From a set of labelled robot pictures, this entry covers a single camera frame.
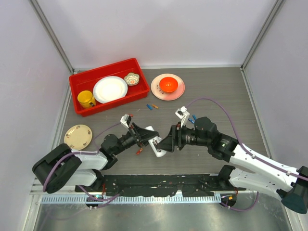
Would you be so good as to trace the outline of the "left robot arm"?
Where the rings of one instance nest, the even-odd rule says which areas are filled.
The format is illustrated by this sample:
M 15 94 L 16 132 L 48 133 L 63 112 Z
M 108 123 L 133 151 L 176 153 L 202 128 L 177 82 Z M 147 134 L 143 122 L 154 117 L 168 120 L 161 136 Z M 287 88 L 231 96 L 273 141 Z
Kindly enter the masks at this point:
M 74 186 L 77 192 L 97 192 L 104 186 L 101 171 L 110 169 L 117 162 L 118 154 L 134 145 L 143 148 L 158 135 L 152 127 L 141 128 L 132 123 L 121 137 L 106 135 L 100 149 L 94 152 L 77 151 L 62 143 L 37 161 L 32 171 L 43 192 L 49 194 L 64 186 Z

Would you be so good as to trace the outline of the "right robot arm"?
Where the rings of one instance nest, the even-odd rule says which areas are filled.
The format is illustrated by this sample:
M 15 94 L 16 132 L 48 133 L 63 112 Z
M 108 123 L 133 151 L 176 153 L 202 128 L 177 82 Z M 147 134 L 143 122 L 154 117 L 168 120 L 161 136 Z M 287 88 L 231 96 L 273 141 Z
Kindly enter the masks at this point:
M 263 156 L 239 140 L 218 131 L 207 117 L 198 118 L 194 128 L 172 125 L 157 148 L 173 152 L 185 145 L 205 146 L 210 155 L 229 163 L 220 171 L 218 186 L 228 190 L 246 188 L 267 194 L 299 214 L 308 211 L 308 169 L 297 169 Z

